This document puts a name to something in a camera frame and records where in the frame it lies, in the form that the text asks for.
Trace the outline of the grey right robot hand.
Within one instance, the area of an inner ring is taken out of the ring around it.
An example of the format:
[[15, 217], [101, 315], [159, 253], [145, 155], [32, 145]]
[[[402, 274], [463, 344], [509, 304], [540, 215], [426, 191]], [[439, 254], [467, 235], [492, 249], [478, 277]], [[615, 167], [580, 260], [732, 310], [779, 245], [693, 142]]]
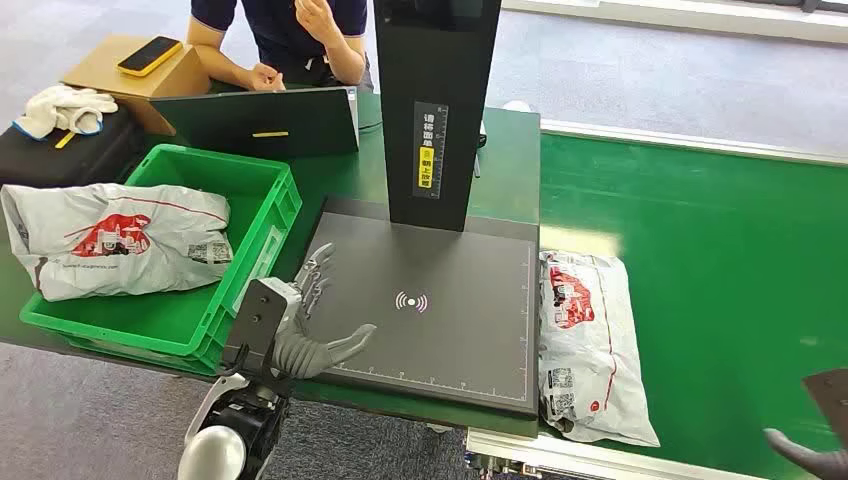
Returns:
[[769, 446], [779, 455], [819, 479], [847, 478], [847, 451], [817, 452], [790, 440], [781, 431], [763, 430]]

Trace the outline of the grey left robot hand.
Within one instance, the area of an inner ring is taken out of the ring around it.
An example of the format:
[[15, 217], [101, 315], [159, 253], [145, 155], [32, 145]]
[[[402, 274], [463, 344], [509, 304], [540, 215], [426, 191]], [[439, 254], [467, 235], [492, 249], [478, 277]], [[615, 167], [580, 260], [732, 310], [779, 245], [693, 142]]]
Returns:
[[304, 262], [290, 282], [268, 277], [261, 283], [286, 301], [274, 335], [270, 357], [271, 371], [294, 379], [310, 379], [365, 350], [377, 331], [373, 324], [359, 326], [351, 335], [331, 342], [308, 336], [307, 321], [318, 304], [329, 279], [324, 271], [331, 262], [335, 245], [320, 246]]

